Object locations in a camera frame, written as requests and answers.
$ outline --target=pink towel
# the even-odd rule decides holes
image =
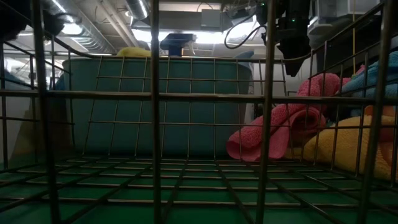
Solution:
[[[343,84],[349,82],[350,78],[344,78]],[[297,96],[308,96],[310,81],[305,80],[298,89]],[[310,96],[331,96],[339,90],[339,77],[332,73],[325,75],[325,91],[322,94],[323,75],[313,77],[311,80]],[[289,121],[292,137],[304,138],[305,104],[288,104]],[[326,123],[323,115],[319,114],[318,105],[310,105],[308,109],[307,130],[305,134],[316,131],[320,117],[320,126]],[[255,119],[251,124],[262,125],[262,116]],[[289,143],[289,122],[287,120],[286,105],[278,105],[271,112],[271,139],[269,143],[269,158],[280,159],[287,149]],[[242,158],[245,161],[256,161],[261,156],[262,127],[246,126],[241,129]],[[226,143],[228,154],[234,159],[240,159],[239,131],[229,137]]]

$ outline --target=metal frame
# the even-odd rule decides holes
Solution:
[[[145,74],[142,78],[136,78],[143,80],[143,87],[142,87],[142,93],[126,93],[126,92],[120,92],[120,87],[121,87],[121,82],[123,79],[127,79],[129,77],[124,77],[123,76],[123,71],[124,71],[124,63],[128,62],[129,58],[115,58],[115,57],[107,57],[107,56],[95,56],[95,55],[88,55],[84,54],[81,52],[78,52],[72,48],[70,48],[68,45],[65,43],[61,42],[59,39],[57,39],[54,36],[49,35],[46,31],[43,30],[42,27],[42,21],[41,21],[41,16],[40,16],[40,0],[32,0],[32,5],[33,5],[33,18],[32,22],[30,22],[29,18],[26,18],[27,21],[32,24],[32,27],[34,28],[34,34],[35,34],[35,54],[30,54],[29,52],[20,49],[16,46],[13,46],[12,44],[5,43],[11,47],[14,47],[16,50],[20,50],[21,52],[29,55],[30,57],[30,64],[31,64],[31,70],[33,69],[32,63],[33,63],[33,58],[35,58],[36,61],[36,67],[37,67],[37,74],[38,74],[38,87],[37,89],[34,88],[33,86],[33,80],[31,80],[31,85],[26,85],[24,86],[29,86],[31,87],[31,90],[26,90],[26,91],[14,91],[14,90],[6,90],[6,85],[5,83],[8,82],[9,80],[6,80],[4,77],[4,62],[3,62],[3,50],[2,47],[0,48],[1,51],[1,57],[0,57],[0,69],[1,69],[1,87],[2,89],[0,90],[0,96],[2,96],[2,123],[3,123],[3,155],[5,158],[8,157],[7,155],[7,120],[24,120],[24,121],[31,121],[36,124],[37,122],[40,123],[41,125],[41,132],[44,140],[44,149],[45,149],[45,155],[46,155],[46,163],[45,163],[45,168],[46,170],[42,171],[37,171],[37,170],[27,170],[28,168],[38,168],[42,167],[43,164],[38,163],[37,159],[37,150],[35,150],[35,164],[24,166],[24,167],[18,167],[18,168],[13,168],[9,169],[8,164],[7,164],[7,159],[5,160],[4,163],[4,170],[0,171],[0,174],[2,173],[15,173],[15,174],[31,174],[28,177],[24,177],[21,179],[13,180],[13,181],[8,181],[8,182],[1,182],[0,181],[0,187],[5,187],[5,186],[10,186],[14,184],[23,184],[23,185],[42,185],[42,184],[47,184],[48,185],[48,190],[45,190],[43,192],[39,192],[35,195],[31,195],[30,197],[25,197],[25,198],[14,198],[14,197],[0,197],[0,201],[6,201],[10,202],[8,205],[5,207],[0,208],[0,213],[5,212],[9,209],[15,208],[17,206],[20,206],[22,204],[25,204],[27,202],[31,201],[39,201],[39,202],[49,202],[51,204],[51,217],[52,217],[52,223],[73,223],[86,213],[88,213],[90,210],[94,209],[98,205],[102,203],[110,203],[110,204],[124,204],[124,205],[133,205],[133,204],[138,204],[138,205],[146,205],[150,204],[154,206],[154,223],[163,223],[166,221],[172,207],[174,206],[226,206],[226,207],[233,207],[233,208],[238,208],[238,210],[242,213],[244,219],[246,220],[247,223],[263,223],[264,221],[264,209],[268,208],[310,208],[314,210],[315,212],[319,213],[321,216],[323,216],[326,220],[332,223],[343,223],[341,220],[337,219],[336,217],[331,216],[325,209],[328,208],[335,208],[335,209],[356,209],[359,210],[358,212],[358,219],[357,223],[365,223],[366,222],[366,215],[367,215],[367,210],[369,208],[371,209],[378,209],[382,210],[384,212],[387,212],[395,217],[398,217],[398,204],[394,205],[382,205],[380,203],[375,203],[372,201],[369,201],[369,196],[371,191],[388,191],[392,192],[394,194],[398,194],[398,189],[395,188],[395,174],[396,174],[396,155],[397,155],[397,138],[395,137],[394,139],[394,158],[392,160],[392,169],[391,169],[391,186],[386,186],[385,184],[379,184],[373,182],[373,170],[374,170],[374,163],[376,160],[376,149],[377,149],[377,141],[379,137],[379,131],[382,127],[390,127],[394,128],[396,132],[396,128],[398,127],[398,122],[395,123],[393,126],[382,126],[381,125],[381,115],[382,115],[382,106],[383,105],[398,105],[398,100],[397,99],[383,99],[384,97],[384,91],[385,91],[385,85],[387,83],[397,83],[397,80],[391,80],[386,82],[386,69],[388,66],[388,55],[389,55],[389,49],[390,49],[390,39],[393,36],[396,36],[396,34],[392,33],[392,26],[393,26],[393,13],[394,10],[397,8],[397,2],[394,0],[386,0],[385,2],[382,2],[378,4],[376,7],[371,9],[369,12],[361,16],[359,19],[355,20],[351,25],[349,25],[347,28],[343,29],[339,34],[336,34],[334,37],[331,39],[327,40],[325,44],[317,49],[314,49],[311,51],[311,53],[305,57],[310,57],[311,58],[311,72],[312,73],[312,59],[315,53],[317,53],[319,50],[324,49],[324,54],[326,58],[327,54],[327,48],[328,48],[328,42],[332,42],[335,39],[337,39],[339,36],[349,32],[352,30],[352,28],[355,28],[358,26],[360,23],[374,15],[375,13],[378,13],[380,10],[383,9],[384,16],[383,16],[383,28],[382,28],[382,38],[381,41],[378,43],[375,43],[372,46],[369,46],[368,48],[356,53],[355,55],[352,55],[337,64],[329,67],[329,68],[324,68],[324,71],[315,74],[311,76],[309,79],[311,79],[317,75],[323,75],[325,77],[325,73],[334,67],[342,66],[342,64],[359,55],[359,54],[365,54],[365,61],[366,65],[368,64],[368,50],[380,45],[380,69],[379,69],[379,81],[377,82],[376,85],[376,98],[375,99],[367,99],[365,97],[362,98],[351,98],[351,97],[345,97],[344,94],[336,94],[335,96],[332,97],[273,97],[272,96],[272,86],[274,82],[281,82],[284,84],[284,90],[285,94],[287,94],[286,90],[286,84],[285,84],[285,78],[283,80],[274,80],[273,79],[273,69],[274,69],[274,64],[281,64],[282,68],[284,64],[294,62],[295,60],[276,60],[274,59],[274,48],[269,47],[267,48],[267,55],[270,55],[267,57],[265,60],[251,60],[251,59],[229,59],[229,58],[201,58],[200,60],[204,61],[209,61],[213,62],[214,66],[214,74],[213,78],[208,78],[208,79],[202,79],[202,80],[197,80],[192,78],[192,63],[195,61],[195,58],[160,58],[159,57],[159,40],[157,38],[159,34],[159,0],[152,0],[152,12],[151,12],[151,22],[152,22],[152,57],[147,58],[145,60],[145,63],[147,65],[147,61],[150,60],[150,68],[151,68],[151,78],[146,77],[146,71],[147,71],[147,66],[145,68]],[[275,7],[276,7],[276,0],[268,0],[269,4],[269,12],[268,12],[268,21],[269,24],[275,24]],[[6,4],[4,4],[2,1],[0,1],[1,6],[8,7]],[[118,92],[100,92],[100,91],[87,91],[87,92],[80,92],[80,91],[73,91],[72,90],[72,81],[70,81],[70,86],[69,88],[71,89],[70,91],[55,91],[55,90],[47,90],[46,87],[46,82],[45,82],[45,64],[49,63],[45,61],[45,54],[44,54],[44,48],[43,48],[43,34],[49,36],[52,38],[52,48],[55,43],[61,45],[62,47],[65,47],[68,49],[68,58],[71,58],[71,53],[82,56],[82,57],[87,57],[87,58],[99,58],[100,63],[99,63],[99,68],[98,68],[98,76],[97,76],[97,85],[98,86],[98,80],[100,78],[118,78],[119,79],[119,91]],[[274,34],[275,34],[275,26],[268,26],[267,29],[267,44],[268,45],[274,45]],[[121,67],[121,74],[119,77],[109,77],[109,76],[101,76],[101,65],[103,60],[119,60],[121,61],[122,67]],[[190,81],[190,94],[178,94],[178,93],[159,93],[159,80],[166,80],[168,83],[170,80],[174,80],[173,78],[169,78],[167,75],[167,78],[159,78],[159,62],[161,60],[168,60],[168,64],[170,65],[170,61],[173,60],[188,60],[190,61],[191,65],[191,74],[190,78],[185,78],[185,79],[178,79],[178,80],[186,80]],[[238,66],[239,62],[254,62],[254,63],[266,63],[266,79],[264,81],[265,83],[265,89],[264,89],[264,96],[249,96],[249,95],[240,95],[239,94],[239,82],[246,82],[246,80],[240,80],[239,79],[239,74],[237,70],[236,74],[236,79],[235,80],[218,80],[216,79],[216,64],[218,62],[234,62],[236,63],[236,66]],[[52,65],[53,68],[53,86],[55,86],[55,79],[54,79],[54,70],[56,65],[54,65],[54,54],[52,54],[52,63],[49,63]],[[68,69],[62,69],[58,68],[64,73],[69,74],[71,77],[72,74],[72,66],[69,65]],[[342,82],[342,75],[343,72],[340,73],[340,81]],[[145,81],[150,79],[151,83],[151,92],[150,93],[144,93],[144,85]],[[213,94],[194,94],[192,93],[192,81],[213,81],[214,84],[214,92]],[[216,91],[216,82],[236,82],[237,84],[237,92],[238,94],[236,95],[222,95],[222,94],[217,94]],[[366,84],[363,86],[363,88],[358,89],[358,91],[362,90],[367,90],[368,88],[372,88],[374,86],[367,86]],[[40,119],[37,119],[35,117],[35,109],[34,111],[34,117],[33,119],[20,119],[20,118],[12,118],[8,117],[6,114],[6,97],[10,96],[15,96],[15,97],[29,97],[32,98],[32,103],[34,103],[35,98],[39,98],[40,102]],[[72,135],[73,135],[73,145],[75,145],[75,140],[74,140],[74,122],[73,122],[73,108],[72,108],[72,99],[82,99],[82,98],[87,98],[87,99],[94,99],[93,100],[93,106],[91,109],[91,118],[88,122],[88,132],[86,136],[86,144],[90,132],[90,124],[91,123],[111,123],[113,124],[113,132],[112,132],[112,141],[111,145],[109,146],[109,151],[107,153],[107,156],[104,157],[94,157],[94,158],[89,158],[87,155],[85,155],[85,151],[83,151],[83,155],[80,157],[74,158],[74,159],[69,159],[69,160],[63,160],[63,161],[55,161],[54,159],[54,154],[53,151],[55,150],[55,146],[52,146],[49,141],[49,124],[51,122],[56,122],[56,121],[49,121],[48,119],[48,103],[47,100],[49,98],[68,98],[70,99],[71,103],[71,122],[68,123],[72,127]],[[95,121],[93,120],[93,109],[94,109],[94,104],[95,100],[117,100],[116,104],[116,111],[115,111],[115,116],[113,121]],[[140,108],[140,119],[138,122],[126,122],[126,121],[116,121],[117,113],[118,113],[118,104],[119,100],[140,100],[141,101],[141,108]],[[143,101],[151,101],[152,102],[152,122],[142,122],[141,121],[141,112],[142,112],[142,102]],[[160,101],[189,101],[190,102],[190,109],[189,109],[189,122],[188,123],[168,123],[164,119],[164,122],[160,122],[160,113],[159,113],[159,102]],[[345,172],[338,171],[334,168],[334,161],[335,161],[335,149],[336,149],[336,139],[334,139],[334,145],[333,145],[333,158],[332,158],[332,163],[331,167],[325,168],[323,166],[320,166],[319,164],[316,163],[316,159],[314,159],[314,162],[307,162],[303,159],[303,153],[301,158],[299,159],[294,159],[292,161],[277,161],[277,162],[272,162],[267,159],[266,156],[262,156],[261,163],[256,164],[256,163],[247,163],[242,160],[240,161],[221,161],[218,158],[216,158],[216,153],[213,155],[213,159],[209,161],[205,160],[194,160],[192,157],[190,157],[190,140],[188,139],[188,146],[187,146],[187,158],[178,160],[178,159],[166,159],[163,158],[163,140],[164,140],[164,132],[162,133],[162,142],[160,141],[160,126],[165,127],[166,125],[171,125],[171,124],[178,124],[178,125],[188,125],[189,126],[189,131],[190,132],[190,127],[193,125],[204,125],[204,126],[213,126],[214,129],[214,145],[216,144],[216,127],[217,126],[237,126],[237,127],[243,127],[243,126],[248,126],[248,125],[243,125],[241,124],[241,121],[239,119],[239,124],[217,124],[216,123],[216,110],[214,108],[214,123],[213,124],[204,124],[204,123],[192,123],[191,121],[191,102],[193,101],[208,101],[214,103],[214,106],[218,102],[234,102],[239,105],[239,103],[248,103],[248,102],[255,102],[255,103],[263,103],[265,105],[264,107],[264,123],[263,123],[263,145],[262,145],[262,155],[267,155],[269,152],[268,144],[269,144],[269,136],[271,135],[271,109],[272,109],[272,104],[273,103],[305,103],[307,104],[307,115],[308,115],[308,105],[313,104],[313,105],[324,105],[324,104],[335,104],[338,105],[338,110],[340,105],[359,105],[362,107],[362,113],[361,113],[361,125],[360,126],[355,126],[355,127],[331,127],[331,128],[317,128],[318,134],[322,129],[334,129],[335,133],[338,132],[339,129],[347,129],[347,128],[359,128],[359,136],[362,136],[362,129],[363,128],[371,128],[371,134],[370,134],[370,143],[369,143],[369,148],[368,152],[370,152],[366,158],[366,171],[365,175],[362,178],[359,175],[359,157],[360,157],[360,151],[359,149],[361,146],[358,146],[358,153],[356,156],[356,172],[355,175],[347,174]],[[374,116],[372,119],[372,124],[370,126],[364,126],[363,125],[363,119],[364,119],[364,107],[366,105],[375,105],[374,107]],[[154,150],[153,150],[153,158],[152,159],[143,159],[139,158],[137,155],[137,146],[134,150],[134,158],[115,158],[111,157],[112,155],[112,146],[113,146],[113,135],[114,135],[114,127],[118,123],[123,123],[123,124],[152,124],[154,126],[154,132],[153,132],[153,139],[154,141]],[[307,116],[305,119],[305,129],[307,128]],[[62,165],[60,162],[74,162],[76,164],[74,165]],[[107,166],[97,166],[100,164],[107,164]],[[137,167],[129,167],[129,165],[138,165]],[[163,168],[163,166],[179,166],[180,168]],[[203,169],[190,169],[190,166],[198,166],[198,167],[203,167]],[[85,169],[94,169],[95,171],[92,173],[73,173],[73,172],[67,172],[68,169],[72,168],[85,168]],[[106,171],[110,170],[136,170],[138,171],[135,174],[106,174]],[[178,172],[179,175],[166,175],[164,172]],[[188,175],[187,173],[189,172],[194,172],[194,173],[209,173],[209,174],[218,174],[216,176],[198,176],[198,175]],[[298,177],[279,177],[279,178],[273,178],[269,177],[269,174],[283,174],[283,173],[288,173],[288,174],[296,174]],[[255,177],[251,176],[237,176],[235,174],[247,174],[247,175],[253,175],[255,174]],[[337,177],[312,177],[312,174],[335,174]],[[71,176],[78,176],[79,178],[69,181],[69,182],[63,182],[63,183],[58,183],[57,182],[57,176],[66,176],[66,175],[71,175]],[[124,181],[122,184],[94,184],[94,183],[82,183],[82,180],[87,180],[90,177],[128,177],[126,181]],[[34,181],[33,179],[36,179],[38,177],[48,177],[47,182],[41,182],[41,181]],[[131,182],[137,179],[147,179],[147,178],[153,178],[153,185],[137,185],[137,184],[132,184]],[[161,180],[162,179],[175,179],[176,183],[174,185],[162,185]],[[225,187],[210,187],[210,186],[186,186],[183,184],[184,180],[221,180],[222,183],[224,184]],[[322,185],[323,187],[320,188],[289,188],[289,187],[284,187],[280,181],[298,181],[298,180],[306,180],[309,182],[314,182],[317,184]],[[331,184],[326,183],[326,180],[342,180],[342,181],[361,181],[362,182],[362,187],[361,188],[341,188],[341,187],[334,187]],[[258,187],[237,187],[232,184],[232,181],[256,181],[258,183]],[[270,183],[273,184],[276,187],[267,187],[266,184]],[[58,191],[64,187],[104,187],[104,188],[110,188],[112,189],[105,195],[102,195],[99,198],[63,198],[58,196]],[[154,198],[153,200],[117,200],[117,199],[112,199],[111,197],[119,192],[122,189],[152,189],[154,192]],[[168,190],[172,189],[172,193],[167,201],[162,201],[161,199],[161,193],[162,190]],[[181,191],[186,191],[186,190],[201,190],[201,191],[228,191],[229,194],[233,198],[233,202],[199,202],[199,201],[184,201],[184,200],[177,200],[178,199],[178,193]],[[358,197],[355,194],[352,194],[352,192],[359,192],[361,191],[361,196]],[[239,198],[239,195],[237,192],[258,192],[257,195],[257,202],[242,202],[242,200]],[[294,198],[298,203],[267,203],[266,202],[266,195],[268,192],[280,192],[287,194]],[[333,203],[313,203],[301,196],[299,196],[297,193],[299,192],[337,192],[341,195],[353,198],[358,201],[357,203],[351,203],[351,204],[344,204],[344,205],[337,205]],[[73,214],[72,216],[68,217],[66,220],[61,220],[60,217],[60,209],[59,209],[59,204],[60,202],[77,202],[77,203],[87,203],[88,205]],[[162,206],[165,205],[165,209],[162,213]],[[256,208],[256,216],[255,218],[252,217],[252,215],[249,213],[248,208]]]

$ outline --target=yellow object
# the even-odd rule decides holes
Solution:
[[[367,107],[364,116],[364,126],[371,125],[371,112],[372,108]],[[382,125],[394,125],[395,118],[391,115],[386,116],[388,112],[384,109],[382,116]],[[344,126],[359,126],[361,117],[354,117],[342,120],[338,123],[339,127]],[[390,135],[393,136],[394,130],[392,128],[382,128],[381,129],[381,139],[385,138],[384,136]],[[362,143],[361,143],[361,156],[359,163],[359,173],[363,174],[365,167],[366,154],[368,151],[368,143],[369,143],[369,128],[363,129]],[[335,154],[335,167],[343,170],[347,170],[350,172],[355,172],[356,166],[356,153],[358,149],[358,137],[359,137],[359,129],[351,128],[351,129],[338,129],[337,132],[337,141],[336,141],[336,154]],[[320,132],[319,140],[318,140],[318,152],[317,152],[317,162],[323,164],[330,164],[331,158],[333,154],[333,143],[335,138],[335,130],[334,129],[326,129]],[[304,155],[303,158],[307,161],[314,160],[314,152],[316,146],[317,137],[313,137],[309,142],[306,143],[304,147]],[[391,159],[392,159],[392,149],[393,149],[393,141],[390,140],[382,142],[379,141],[377,145],[377,154],[376,154],[376,165],[374,168],[374,176],[378,179],[390,180],[391,178]],[[301,149],[294,150],[294,156],[301,155]],[[287,158],[291,158],[291,153],[287,150],[285,155]]]
[[[117,54],[119,57],[150,57],[150,51],[139,47],[125,47]]]

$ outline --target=black machine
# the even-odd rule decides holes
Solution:
[[[278,0],[277,1],[277,32],[276,42],[278,49],[283,53],[285,59],[303,57],[311,51],[310,39],[307,36],[308,23],[310,22],[311,0]],[[261,26],[267,23],[266,1],[259,2],[256,7],[257,21]],[[266,45],[266,33],[261,38]],[[285,65],[286,72],[290,76],[296,76],[304,62],[298,60],[295,63]]]

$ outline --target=teal plastic bin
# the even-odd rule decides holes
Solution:
[[[64,61],[63,67],[68,70],[70,61]],[[96,89],[96,79],[99,77],[120,77],[122,59],[103,59],[101,69],[99,59],[72,60],[72,90],[78,91],[118,91],[119,78],[99,78]],[[251,70],[234,62],[216,62],[194,60],[192,63],[192,89],[190,80],[176,78],[191,78],[191,62],[189,60],[160,61],[161,93],[222,93],[247,94],[249,82],[213,81],[216,80],[249,80]],[[69,76],[65,74],[65,86],[69,87]],[[123,77],[145,77],[145,79],[122,79],[121,92],[150,92],[150,60],[126,59]],[[115,111],[118,104],[116,121],[142,122],[137,123],[96,123],[92,121],[115,121]],[[160,102],[160,122],[173,123],[160,125],[160,143],[163,156],[225,156],[228,138],[238,130],[238,126],[207,126],[203,124],[239,124],[243,123],[245,104],[239,103],[203,103],[192,102]],[[90,154],[128,154],[138,157],[150,156],[153,146],[151,122],[152,107],[150,101],[121,100],[73,100],[73,117],[75,123],[76,149],[85,150]]]

